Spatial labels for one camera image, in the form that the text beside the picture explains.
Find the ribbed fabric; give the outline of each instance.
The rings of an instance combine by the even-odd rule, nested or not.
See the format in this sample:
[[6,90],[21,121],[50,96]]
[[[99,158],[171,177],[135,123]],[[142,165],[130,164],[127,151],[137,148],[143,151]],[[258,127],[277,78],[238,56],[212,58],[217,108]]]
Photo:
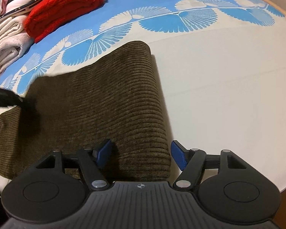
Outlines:
[[[0,175],[12,178],[53,149],[65,154],[94,146],[105,138],[116,143],[104,170],[110,180],[164,180],[170,155],[148,45],[129,42],[92,65],[55,77],[40,77],[27,97],[37,114],[21,112],[17,130],[0,136]],[[14,116],[14,108],[1,117]],[[2,134],[17,127],[6,121]],[[5,145],[7,139],[15,144]],[[14,161],[10,154],[21,148]],[[13,172],[5,167],[15,162]]]

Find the ribbed gray plate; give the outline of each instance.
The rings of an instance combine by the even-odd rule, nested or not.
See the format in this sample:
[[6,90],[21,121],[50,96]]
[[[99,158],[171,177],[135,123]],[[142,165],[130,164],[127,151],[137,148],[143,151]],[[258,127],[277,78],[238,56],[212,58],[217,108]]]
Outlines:
[[205,213],[189,192],[167,182],[116,182],[93,192],[72,216],[47,225],[29,225],[10,219],[3,229],[278,229],[271,221],[238,226]]

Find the red towel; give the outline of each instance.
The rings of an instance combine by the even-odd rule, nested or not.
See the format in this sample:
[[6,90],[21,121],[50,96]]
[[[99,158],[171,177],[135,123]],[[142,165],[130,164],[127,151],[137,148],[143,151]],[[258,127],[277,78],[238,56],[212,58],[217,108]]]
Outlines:
[[104,0],[43,0],[24,22],[24,28],[35,43],[61,25],[86,14],[103,4]]

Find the bed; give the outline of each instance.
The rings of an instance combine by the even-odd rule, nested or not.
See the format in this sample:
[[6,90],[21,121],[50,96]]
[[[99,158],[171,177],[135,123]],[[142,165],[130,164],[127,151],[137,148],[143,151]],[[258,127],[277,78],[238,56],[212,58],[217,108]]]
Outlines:
[[[230,149],[283,190],[286,13],[269,3],[107,0],[34,44],[0,74],[0,87],[25,96],[37,77],[78,70],[141,40],[157,66],[168,142],[208,154]],[[173,180],[176,165],[171,172]],[[0,176],[0,190],[8,181]]]

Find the folded brown garment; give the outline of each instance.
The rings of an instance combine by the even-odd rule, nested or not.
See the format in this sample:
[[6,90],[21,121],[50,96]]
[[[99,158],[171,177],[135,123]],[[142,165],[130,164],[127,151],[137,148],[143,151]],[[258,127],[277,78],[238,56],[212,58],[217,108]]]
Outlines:
[[148,45],[129,42],[92,65],[29,88],[36,112],[0,115],[0,175],[13,178],[53,149],[65,154],[116,144],[104,170],[110,180],[165,180],[170,155]]

